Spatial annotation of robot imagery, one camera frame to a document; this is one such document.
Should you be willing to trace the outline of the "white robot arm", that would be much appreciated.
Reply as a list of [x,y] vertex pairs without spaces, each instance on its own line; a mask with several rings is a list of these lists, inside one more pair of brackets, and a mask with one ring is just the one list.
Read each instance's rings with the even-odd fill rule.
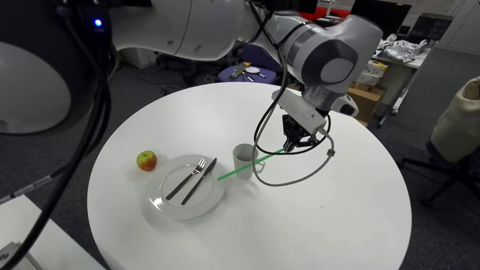
[[320,28],[256,0],[146,0],[113,8],[109,19],[118,50],[196,62],[218,61],[239,43],[268,53],[304,86],[301,95],[272,94],[272,106],[284,112],[284,152],[316,145],[332,104],[346,95],[382,38],[377,26],[356,16]]

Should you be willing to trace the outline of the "white robot base platform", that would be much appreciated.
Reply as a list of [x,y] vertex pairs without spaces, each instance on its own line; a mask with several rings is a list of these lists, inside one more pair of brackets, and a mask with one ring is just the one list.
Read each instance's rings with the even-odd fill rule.
[[[34,226],[40,209],[26,197],[0,206],[0,248],[20,244]],[[43,270],[104,270],[83,248],[49,221],[29,256]]]

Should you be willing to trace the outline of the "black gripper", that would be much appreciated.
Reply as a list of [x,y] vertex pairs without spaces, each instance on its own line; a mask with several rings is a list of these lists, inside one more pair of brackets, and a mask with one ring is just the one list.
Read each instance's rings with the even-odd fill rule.
[[290,152],[293,149],[293,145],[298,145],[298,148],[308,148],[308,143],[314,143],[313,136],[308,134],[301,125],[298,125],[290,116],[283,115],[281,125],[283,136],[286,137],[286,142],[283,145],[284,152]]

